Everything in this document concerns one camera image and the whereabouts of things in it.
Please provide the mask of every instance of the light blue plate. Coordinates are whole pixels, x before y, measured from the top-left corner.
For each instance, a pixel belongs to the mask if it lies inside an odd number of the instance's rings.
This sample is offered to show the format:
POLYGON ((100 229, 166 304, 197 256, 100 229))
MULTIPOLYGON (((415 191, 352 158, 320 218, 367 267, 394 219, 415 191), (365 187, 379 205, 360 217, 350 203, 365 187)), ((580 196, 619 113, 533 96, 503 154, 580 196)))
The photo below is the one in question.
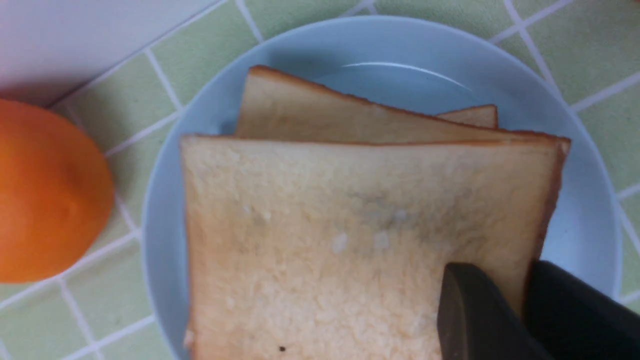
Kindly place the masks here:
POLYGON ((497 47, 447 26, 401 17, 352 17, 295 29, 220 72, 174 127, 149 182, 143 256, 149 296, 179 359, 189 291, 182 173, 183 134, 232 134, 252 65, 265 64, 398 108, 435 114, 496 104, 500 126, 573 140, 542 257, 612 296, 621 235, 613 187, 580 120, 532 70, 497 47))

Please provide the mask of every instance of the tiled countertop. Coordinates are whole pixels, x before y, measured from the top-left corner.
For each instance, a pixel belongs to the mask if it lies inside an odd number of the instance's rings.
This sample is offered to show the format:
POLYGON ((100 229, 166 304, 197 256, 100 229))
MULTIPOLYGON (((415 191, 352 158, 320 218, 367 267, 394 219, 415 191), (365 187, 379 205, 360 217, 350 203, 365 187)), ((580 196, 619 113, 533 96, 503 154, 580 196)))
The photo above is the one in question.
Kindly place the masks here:
POLYGON ((171 359, 140 264, 140 215, 158 150, 183 107, 234 58, 337 16, 420 17, 505 49, 556 87, 600 148, 624 236, 619 299, 640 312, 640 3, 633 0, 226 0, 54 107, 108 157, 107 229, 61 276, 0 285, 0 359, 171 359))

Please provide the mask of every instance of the white wall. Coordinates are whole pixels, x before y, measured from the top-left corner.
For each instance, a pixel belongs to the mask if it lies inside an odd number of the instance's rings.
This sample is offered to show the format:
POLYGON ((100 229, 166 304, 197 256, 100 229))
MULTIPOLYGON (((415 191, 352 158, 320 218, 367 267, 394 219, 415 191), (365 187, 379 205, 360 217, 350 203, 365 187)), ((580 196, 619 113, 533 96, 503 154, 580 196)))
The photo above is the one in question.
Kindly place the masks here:
POLYGON ((0 0, 0 97, 48 105, 217 0, 0 0))

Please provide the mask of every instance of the stack of bread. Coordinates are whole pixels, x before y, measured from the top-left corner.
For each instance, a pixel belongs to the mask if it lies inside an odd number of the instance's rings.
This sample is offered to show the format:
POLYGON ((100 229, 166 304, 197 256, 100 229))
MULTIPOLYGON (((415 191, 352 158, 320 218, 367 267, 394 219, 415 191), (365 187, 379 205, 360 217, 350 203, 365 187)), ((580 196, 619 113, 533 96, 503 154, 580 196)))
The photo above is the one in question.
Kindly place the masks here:
POLYGON ((181 141, 193 359, 440 359, 452 261, 520 314, 569 147, 251 68, 236 136, 181 141))

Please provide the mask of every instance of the orange fruit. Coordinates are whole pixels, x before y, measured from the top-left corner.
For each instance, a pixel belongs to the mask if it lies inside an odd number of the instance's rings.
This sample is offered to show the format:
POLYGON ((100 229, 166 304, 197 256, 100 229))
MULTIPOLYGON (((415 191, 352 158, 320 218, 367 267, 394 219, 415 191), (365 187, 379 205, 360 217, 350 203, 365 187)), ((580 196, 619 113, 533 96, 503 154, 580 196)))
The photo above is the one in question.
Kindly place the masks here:
POLYGON ((112 206, 109 167, 82 131, 47 110, 0 100, 0 282, 68 269, 112 206))

